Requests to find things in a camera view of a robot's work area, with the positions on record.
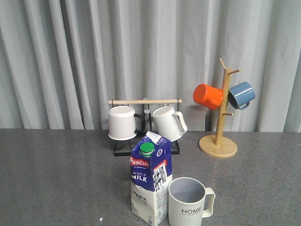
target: wooden mug tree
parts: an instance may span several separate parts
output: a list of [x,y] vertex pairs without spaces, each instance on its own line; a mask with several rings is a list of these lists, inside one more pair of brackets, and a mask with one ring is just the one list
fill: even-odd
[[199,147],[208,155],[216,158],[229,158],[236,154],[237,145],[230,139],[223,137],[223,127],[225,124],[225,117],[227,115],[233,116],[233,113],[227,113],[227,103],[228,103],[228,91],[231,80],[231,75],[240,70],[232,71],[231,68],[225,67],[223,60],[220,58],[220,62],[224,69],[224,75],[222,80],[222,91],[223,91],[223,101],[219,107],[219,114],[217,119],[216,134],[202,137],[199,140]]

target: pascual logo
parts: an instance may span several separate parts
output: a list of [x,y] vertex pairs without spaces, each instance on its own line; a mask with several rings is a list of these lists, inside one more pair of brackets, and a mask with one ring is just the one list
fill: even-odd
[[147,168],[150,167],[150,163],[143,159],[134,159],[133,157],[131,157],[130,161],[131,161],[131,166],[145,166]]
[[201,206],[199,208],[192,209],[192,210],[182,209],[182,214],[184,214],[184,215],[194,215],[194,214],[199,213],[201,210],[202,210]]

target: wooden dowel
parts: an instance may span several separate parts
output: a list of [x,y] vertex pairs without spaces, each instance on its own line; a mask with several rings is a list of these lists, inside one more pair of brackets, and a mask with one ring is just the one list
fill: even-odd
[[113,105],[146,105],[146,104],[177,104],[182,103],[182,99],[171,100],[109,100]]
[[237,73],[237,72],[240,72],[240,69],[237,69],[235,71],[229,72],[229,74],[234,74],[234,73]]
[[220,58],[220,62],[221,62],[221,64],[222,64],[223,69],[225,70],[226,67],[225,67],[225,64],[224,64],[224,62],[223,62],[223,60],[222,60],[221,58]]
[[233,116],[233,115],[234,115],[234,113],[222,113],[222,115]]

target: mug handle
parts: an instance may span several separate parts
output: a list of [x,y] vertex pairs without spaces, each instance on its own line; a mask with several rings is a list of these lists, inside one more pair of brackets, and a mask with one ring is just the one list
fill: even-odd
[[141,119],[142,121],[142,126],[141,126],[141,129],[136,129],[134,133],[140,135],[143,133],[144,129],[145,129],[145,118],[142,116],[142,115],[139,115],[139,114],[134,114],[134,117],[138,118],[138,119]]
[[207,196],[207,195],[210,195],[211,198],[210,198],[210,201],[209,201],[209,204],[208,204],[209,205],[208,209],[203,211],[202,218],[207,218],[207,217],[209,217],[213,214],[213,203],[214,203],[214,200],[215,200],[215,193],[212,190],[212,188],[210,188],[210,187],[205,188],[205,196]]
[[246,109],[246,108],[247,108],[249,105],[250,105],[250,102],[246,103],[246,105],[245,105],[245,106],[243,106],[243,107],[240,107],[239,109],[240,109],[240,110],[244,110],[244,109]]
[[177,118],[180,120],[180,125],[182,127],[182,134],[186,133],[188,128],[184,122],[183,114],[181,112],[174,112],[173,115],[176,115]]

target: green bottle cap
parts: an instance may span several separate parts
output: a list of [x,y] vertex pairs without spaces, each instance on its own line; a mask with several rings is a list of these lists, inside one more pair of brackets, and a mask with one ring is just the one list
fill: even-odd
[[154,152],[154,144],[147,142],[140,145],[140,153],[146,157],[151,156],[151,154]]

